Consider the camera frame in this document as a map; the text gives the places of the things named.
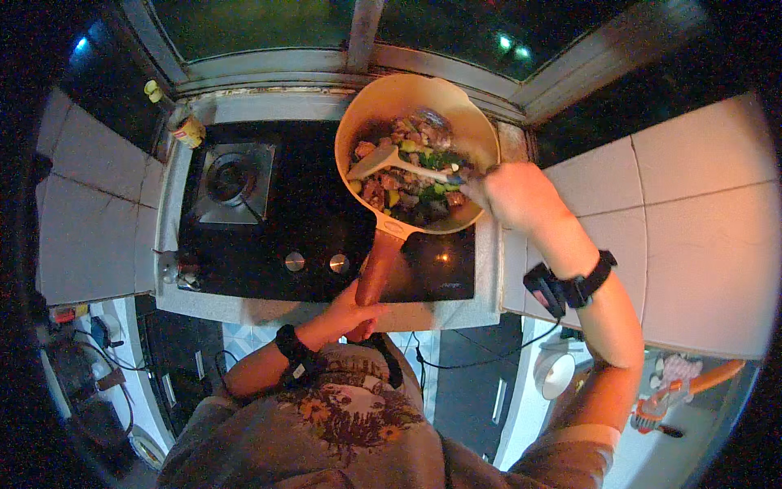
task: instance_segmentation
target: orange flower print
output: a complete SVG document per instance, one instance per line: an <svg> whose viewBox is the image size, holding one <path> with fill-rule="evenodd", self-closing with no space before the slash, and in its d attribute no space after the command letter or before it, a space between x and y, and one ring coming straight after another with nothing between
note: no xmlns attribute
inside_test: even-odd
<svg viewBox="0 0 782 489"><path fill-rule="evenodd" d="M384 426L380 429L380 437L385 441L394 441L400 437L402 430L396 426Z"/></svg>
<svg viewBox="0 0 782 489"><path fill-rule="evenodd" d="M305 419L312 422L323 422L328 419L331 412L319 399L304 399L299 406L299 412Z"/></svg>

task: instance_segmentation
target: stir-fried food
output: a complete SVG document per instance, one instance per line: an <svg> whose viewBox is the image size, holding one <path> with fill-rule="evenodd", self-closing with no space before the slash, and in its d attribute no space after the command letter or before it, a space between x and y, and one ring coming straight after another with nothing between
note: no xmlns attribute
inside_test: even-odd
<svg viewBox="0 0 782 489"><path fill-rule="evenodd" d="M458 174L463 179L472 173L469 160L451 150L447 128L430 124L418 115L398 117L389 127L379 128L374 137L359 141L353 162L384 145L399 146L399 155L417 167ZM468 202L459 185L443 184L395 167L386 167L350 187L364 202L377 210L414 226L426 226L447 218L454 208Z"/></svg>

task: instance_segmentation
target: spatula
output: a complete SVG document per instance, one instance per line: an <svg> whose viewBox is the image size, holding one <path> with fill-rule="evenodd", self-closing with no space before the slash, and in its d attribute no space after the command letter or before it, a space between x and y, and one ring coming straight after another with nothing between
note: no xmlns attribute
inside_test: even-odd
<svg viewBox="0 0 782 489"><path fill-rule="evenodd" d="M419 174L422 177L434 178L442 183L450 183L452 185L463 185L465 183L465 180L459 175L444 174L440 171L416 167L407 161L403 161L399 158L399 147L396 145L378 146L367 156L361 158L361 161L347 172L345 178L348 180L360 180L385 167L401 168L402 170Z"/></svg>

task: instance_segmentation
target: person's left arm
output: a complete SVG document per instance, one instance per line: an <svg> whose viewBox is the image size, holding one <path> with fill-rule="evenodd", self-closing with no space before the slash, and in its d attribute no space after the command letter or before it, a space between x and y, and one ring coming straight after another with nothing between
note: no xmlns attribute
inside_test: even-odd
<svg viewBox="0 0 782 489"><path fill-rule="evenodd" d="M304 346L317 352L325 344L336 342L341 336L354 330L363 321L374 321L388 311L385 304L366 307L357 305L357 287L358 281L353 281L322 314L296 327L296 337ZM272 341L244 357L225 374L225 387L228 389L226 394L232 397L249 397L261 393L276 386L288 367L288 358Z"/></svg>

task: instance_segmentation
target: orange handle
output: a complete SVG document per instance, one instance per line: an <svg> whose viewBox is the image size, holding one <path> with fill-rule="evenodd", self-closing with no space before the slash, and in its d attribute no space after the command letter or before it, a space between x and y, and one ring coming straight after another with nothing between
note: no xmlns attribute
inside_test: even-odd
<svg viewBox="0 0 782 489"><path fill-rule="evenodd" d="M718 383L725 382L739 373L746 363L744 360L731 360L695 377L690 381L690 394L703 392L706 389L711 389Z"/></svg>
<svg viewBox="0 0 782 489"><path fill-rule="evenodd" d="M369 252L367 267L358 279L356 304L371 306L380 301L380 296L386 287L386 282L388 282L388 277L391 273L391 267L402 250L404 241L404 239L397 238L381 229L375 230L375 243ZM364 321L345 336L350 341L361 341L368 327L369 321Z"/></svg>

